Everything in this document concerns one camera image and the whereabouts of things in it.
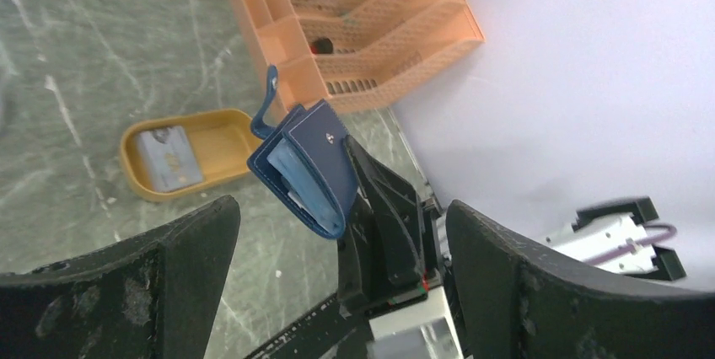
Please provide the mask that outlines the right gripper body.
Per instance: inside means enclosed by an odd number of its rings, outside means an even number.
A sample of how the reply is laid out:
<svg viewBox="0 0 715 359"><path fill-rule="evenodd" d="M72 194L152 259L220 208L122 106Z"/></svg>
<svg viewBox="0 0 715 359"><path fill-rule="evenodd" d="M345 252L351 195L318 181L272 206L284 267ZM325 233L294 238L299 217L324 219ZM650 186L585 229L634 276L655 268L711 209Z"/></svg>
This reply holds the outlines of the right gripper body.
<svg viewBox="0 0 715 359"><path fill-rule="evenodd" d="M344 317L349 315L362 315L366 318L375 318L398 309L406 308L425 300L430 290L442 286L446 280L452 281L454 279L451 270L447 268L451 264L450 258L441 252L438 246L438 219L442 216L443 211L433 198L422 201L420 208L423 215L420 231L422 233L422 246L426 269L422 282L406 287L395 288L391 286L389 300L391 309L388 312L344 312L341 310L340 305L341 314Z"/></svg>

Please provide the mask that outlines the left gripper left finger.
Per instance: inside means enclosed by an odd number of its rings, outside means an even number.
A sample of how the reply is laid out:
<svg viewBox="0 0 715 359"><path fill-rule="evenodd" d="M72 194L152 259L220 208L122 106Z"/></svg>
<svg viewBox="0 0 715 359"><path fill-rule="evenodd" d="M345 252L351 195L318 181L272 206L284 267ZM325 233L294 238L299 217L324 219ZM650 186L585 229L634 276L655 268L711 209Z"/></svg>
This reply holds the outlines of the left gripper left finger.
<svg viewBox="0 0 715 359"><path fill-rule="evenodd" d="M203 357L239 225L239 203L222 196L102 249L2 274L2 357Z"/></svg>

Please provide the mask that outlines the blue card holder wallet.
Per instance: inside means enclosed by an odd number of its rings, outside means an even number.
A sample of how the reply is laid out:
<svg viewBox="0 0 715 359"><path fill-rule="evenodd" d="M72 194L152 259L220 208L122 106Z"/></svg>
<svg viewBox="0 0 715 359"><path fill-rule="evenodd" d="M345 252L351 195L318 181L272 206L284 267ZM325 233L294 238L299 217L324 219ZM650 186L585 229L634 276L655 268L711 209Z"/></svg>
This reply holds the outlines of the blue card holder wallet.
<svg viewBox="0 0 715 359"><path fill-rule="evenodd" d="M251 120L261 144L247 160L250 171L308 229L338 239L347 226L358 180L343 147L348 130L325 100L295 105L277 124L264 115L277 96L278 69L266 69L266 95Z"/></svg>

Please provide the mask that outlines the white VIP credit card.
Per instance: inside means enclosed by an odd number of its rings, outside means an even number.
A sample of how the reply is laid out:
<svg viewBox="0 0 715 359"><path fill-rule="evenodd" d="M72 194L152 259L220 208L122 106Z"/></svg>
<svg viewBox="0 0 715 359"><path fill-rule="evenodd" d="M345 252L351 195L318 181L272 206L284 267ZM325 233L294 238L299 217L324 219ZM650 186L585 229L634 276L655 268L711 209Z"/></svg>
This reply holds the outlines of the white VIP credit card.
<svg viewBox="0 0 715 359"><path fill-rule="evenodd" d="M204 180L183 126L140 131L135 136L135 144L152 190L169 193Z"/></svg>

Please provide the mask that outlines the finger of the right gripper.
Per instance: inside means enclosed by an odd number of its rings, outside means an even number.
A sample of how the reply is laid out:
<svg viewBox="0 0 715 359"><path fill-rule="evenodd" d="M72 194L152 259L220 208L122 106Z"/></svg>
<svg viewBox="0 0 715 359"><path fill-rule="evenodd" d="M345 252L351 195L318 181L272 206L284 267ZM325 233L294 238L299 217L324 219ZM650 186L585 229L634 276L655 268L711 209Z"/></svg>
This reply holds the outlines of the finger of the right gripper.
<svg viewBox="0 0 715 359"><path fill-rule="evenodd" d="M346 230L337 241L336 295L342 311L390 311L384 245L380 217L363 196L356 196Z"/></svg>
<svg viewBox="0 0 715 359"><path fill-rule="evenodd" d="M422 282L426 269L417 191L353 136L347 136L343 146L372 211L378 268L395 288Z"/></svg>

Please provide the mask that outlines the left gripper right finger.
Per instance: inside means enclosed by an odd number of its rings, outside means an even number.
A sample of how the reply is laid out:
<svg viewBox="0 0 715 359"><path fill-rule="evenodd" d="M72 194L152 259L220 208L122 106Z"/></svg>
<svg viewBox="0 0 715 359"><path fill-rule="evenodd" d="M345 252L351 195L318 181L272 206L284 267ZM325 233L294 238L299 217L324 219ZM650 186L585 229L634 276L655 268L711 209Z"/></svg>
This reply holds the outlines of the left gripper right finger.
<svg viewBox="0 0 715 359"><path fill-rule="evenodd" d="M463 201L446 211L475 358L711 358L714 296L602 271Z"/></svg>

